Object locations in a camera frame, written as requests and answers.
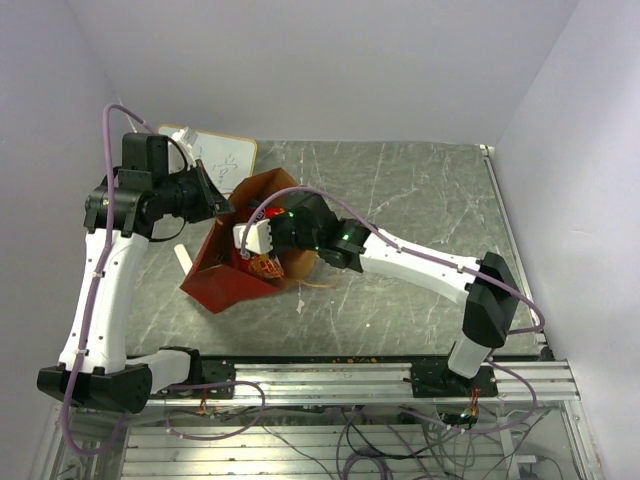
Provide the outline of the red snack packet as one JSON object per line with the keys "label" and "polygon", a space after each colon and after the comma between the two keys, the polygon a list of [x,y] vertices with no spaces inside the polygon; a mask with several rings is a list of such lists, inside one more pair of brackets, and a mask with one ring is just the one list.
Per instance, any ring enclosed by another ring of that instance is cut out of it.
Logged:
{"label": "red snack packet", "polygon": [[[248,207],[244,207],[238,214],[240,223],[246,223],[255,211],[257,203],[254,201]],[[258,220],[272,218],[276,215],[284,213],[282,207],[267,207],[259,216]],[[255,278],[261,280],[281,280],[284,279],[284,269],[275,254],[256,254],[251,253],[248,259],[244,259],[240,254],[237,255],[236,267]]]}

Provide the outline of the red paper bag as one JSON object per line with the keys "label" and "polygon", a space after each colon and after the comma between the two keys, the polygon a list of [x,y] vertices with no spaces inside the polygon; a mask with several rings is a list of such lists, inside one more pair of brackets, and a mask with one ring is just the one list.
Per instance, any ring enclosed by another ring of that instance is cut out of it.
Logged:
{"label": "red paper bag", "polygon": [[340,273],[323,281],[311,279],[318,256],[309,251],[292,250],[277,255],[285,273],[281,280],[261,280],[236,267],[240,253],[234,246],[232,229],[240,223],[240,210],[254,201],[259,205],[269,195],[296,184],[294,178],[282,168],[243,180],[230,195],[235,211],[215,220],[181,289],[210,312],[220,313],[238,302],[280,293],[293,286],[336,286],[341,278]]}

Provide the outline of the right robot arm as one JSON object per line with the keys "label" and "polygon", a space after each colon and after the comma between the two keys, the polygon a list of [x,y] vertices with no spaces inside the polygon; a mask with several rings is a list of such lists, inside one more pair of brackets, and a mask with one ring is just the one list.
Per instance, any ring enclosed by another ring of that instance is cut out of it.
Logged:
{"label": "right robot arm", "polygon": [[395,278],[462,305],[462,331],[440,380],[455,396],[475,385],[485,358],[504,346],[518,305],[518,285],[502,256],[476,259],[406,242],[360,219],[338,217],[316,193],[288,194],[283,208],[269,219],[273,252],[313,251],[336,269]]}

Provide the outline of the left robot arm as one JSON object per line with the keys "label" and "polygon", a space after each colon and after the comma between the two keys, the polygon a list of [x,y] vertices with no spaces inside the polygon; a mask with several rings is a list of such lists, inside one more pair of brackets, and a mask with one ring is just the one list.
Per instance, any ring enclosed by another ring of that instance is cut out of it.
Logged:
{"label": "left robot arm", "polygon": [[78,305],[63,351],[42,368],[40,392],[75,407],[140,412],[151,395],[171,387],[192,397],[203,387],[202,360],[189,347],[126,354],[126,323],[141,261],[156,222],[170,215],[195,224],[234,208],[194,157],[197,135],[127,133],[122,162],[85,201],[86,259]]}

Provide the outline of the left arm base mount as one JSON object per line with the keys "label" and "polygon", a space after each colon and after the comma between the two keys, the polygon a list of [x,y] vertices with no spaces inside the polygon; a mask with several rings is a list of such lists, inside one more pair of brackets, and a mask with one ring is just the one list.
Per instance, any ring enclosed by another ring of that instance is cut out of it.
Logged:
{"label": "left arm base mount", "polygon": [[208,397],[215,400],[232,399],[234,386],[230,382],[236,380],[235,366],[229,360],[205,359],[202,361],[203,382],[221,383],[221,386],[210,388]]}

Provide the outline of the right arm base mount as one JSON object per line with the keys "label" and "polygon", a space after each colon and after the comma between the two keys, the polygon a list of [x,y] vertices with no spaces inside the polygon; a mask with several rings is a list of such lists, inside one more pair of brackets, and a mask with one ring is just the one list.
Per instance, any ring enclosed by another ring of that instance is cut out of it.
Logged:
{"label": "right arm base mount", "polygon": [[415,398],[468,398],[477,394],[480,398],[498,395],[494,370],[482,366],[475,377],[467,379],[437,365],[414,365],[404,378]]}

